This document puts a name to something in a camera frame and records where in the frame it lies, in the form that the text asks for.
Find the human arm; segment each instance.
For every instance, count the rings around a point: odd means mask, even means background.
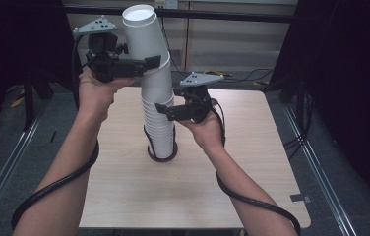
[[[134,79],[101,83],[90,70],[80,75],[80,108],[74,124],[36,191],[83,166],[93,153],[114,94]],[[87,171],[41,199],[22,215],[13,235],[75,235],[85,202]]]
[[[213,164],[225,186],[239,195],[277,206],[277,203],[227,153],[221,141],[220,125],[210,112],[200,124],[181,121],[194,135]],[[249,235],[296,235],[288,219],[267,209],[251,206],[231,198],[234,208]]]

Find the black backdrop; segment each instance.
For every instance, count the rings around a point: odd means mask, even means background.
[[[41,1],[62,4],[60,0]],[[74,39],[65,12],[17,7],[41,1],[0,0],[0,105],[7,88],[21,85],[28,72],[35,85],[57,82],[72,88]]]
[[[290,26],[272,84],[280,82],[282,99],[290,99],[304,80],[335,141],[370,185],[370,0],[298,2],[298,16],[315,12],[323,21],[312,29]]]

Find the wooden board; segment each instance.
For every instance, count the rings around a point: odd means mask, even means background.
[[[236,162],[302,227],[310,225],[278,130],[258,91],[210,90],[225,114],[226,149]],[[183,104],[175,97],[175,104]],[[140,88],[115,95],[99,134],[100,154],[91,170],[80,227],[242,228],[216,172],[189,130],[176,124],[179,151],[166,163],[151,160],[143,132]]]

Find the wrist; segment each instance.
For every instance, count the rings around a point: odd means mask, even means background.
[[[209,158],[220,156],[226,152],[223,145],[204,147],[203,151]]]
[[[81,125],[83,127],[100,127],[103,120],[104,119],[101,115],[80,110],[75,118],[74,124]]]

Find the metal bracket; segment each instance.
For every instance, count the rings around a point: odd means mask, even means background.
[[[224,80],[224,76],[216,76],[216,75],[209,75],[209,74],[201,74],[201,73],[192,73],[189,75],[185,80],[180,82],[180,86],[182,87],[196,87],[201,85],[206,85],[212,82],[222,81]]]
[[[116,31],[117,26],[109,21],[104,15],[95,21],[73,30],[74,35],[92,34],[100,32]]]

